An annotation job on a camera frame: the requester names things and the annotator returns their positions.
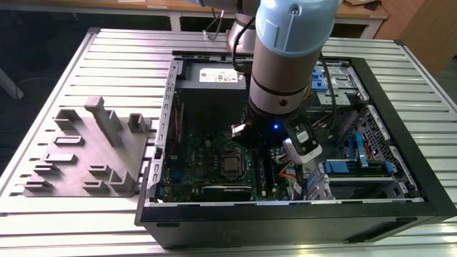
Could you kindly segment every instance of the blue connector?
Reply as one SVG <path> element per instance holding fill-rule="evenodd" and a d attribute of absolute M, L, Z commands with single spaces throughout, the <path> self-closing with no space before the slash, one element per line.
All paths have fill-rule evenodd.
<path fill-rule="evenodd" d="M 343 161 L 323 162 L 323 171 L 329 173 L 349 173 L 347 164 Z"/>
<path fill-rule="evenodd" d="M 391 175 L 394 173 L 394 169 L 393 169 L 393 165 L 390 162 L 385 162 L 383 163 L 385 169 L 387 171 L 387 173 Z"/>
<path fill-rule="evenodd" d="M 314 68 L 313 70 L 313 77 L 312 77 L 312 91 L 313 92 L 326 92 L 329 90 L 329 87 L 323 83 L 322 80 L 322 72 L 318 68 Z"/>

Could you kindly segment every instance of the blue tab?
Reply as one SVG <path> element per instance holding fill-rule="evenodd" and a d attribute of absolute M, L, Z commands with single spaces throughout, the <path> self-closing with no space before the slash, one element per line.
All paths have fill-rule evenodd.
<path fill-rule="evenodd" d="M 316 177 L 314 177 L 314 175 L 312 175 L 312 177 L 308 179 L 306 189 L 310 188 L 310 186 L 313 185 L 314 180 L 316 180 Z"/>
<path fill-rule="evenodd" d="M 312 80 L 312 91 L 313 92 L 326 92 L 329 90 L 327 85 L 322 80 L 322 72 L 319 69 L 314 68 L 313 70 L 313 80 Z"/>
<path fill-rule="evenodd" d="M 323 172 L 325 173 L 331 173 L 330 164 L 327 162 L 323 162 L 322 166 L 323 166 Z"/>
<path fill-rule="evenodd" d="M 366 161 L 365 149 L 363 149 L 363 139 L 359 133 L 353 133 L 349 140 L 349 159 L 354 159 L 354 141 L 357 141 L 357 153 L 358 159 L 362 163 L 362 167 L 366 168 L 369 163 Z"/>
<path fill-rule="evenodd" d="M 345 162 L 329 162 L 333 173 L 349 173 L 347 165 Z"/>
<path fill-rule="evenodd" d="M 394 172 L 391 163 L 390 162 L 385 162 L 383 166 L 385 166 L 385 169 L 386 169 L 387 173 L 391 175 L 391 173 Z"/>

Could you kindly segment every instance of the white table leg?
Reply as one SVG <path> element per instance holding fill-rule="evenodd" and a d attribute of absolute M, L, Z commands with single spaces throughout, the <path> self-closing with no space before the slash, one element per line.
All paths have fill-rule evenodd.
<path fill-rule="evenodd" d="M 10 78 L 8 77 L 6 73 L 0 69 L 0 87 L 6 91 L 8 95 L 13 99 L 21 99 L 24 96 L 22 91 L 17 87 L 17 85 L 13 83 Z"/>
<path fill-rule="evenodd" d="M 181 12 L 169 11 L 168 15 L 170 17 L 172 31 L 181 31 Z"/>
<path fill-rule="evenodd" d="M 359 37 L 361 39 L 373 39 L 374 38 L 374 36 L 379 30 L 382 21 L 383 20 L 370 20 L 370 23 L 365 27 L 365 30 L 363 30 L 362 35 Z"/>

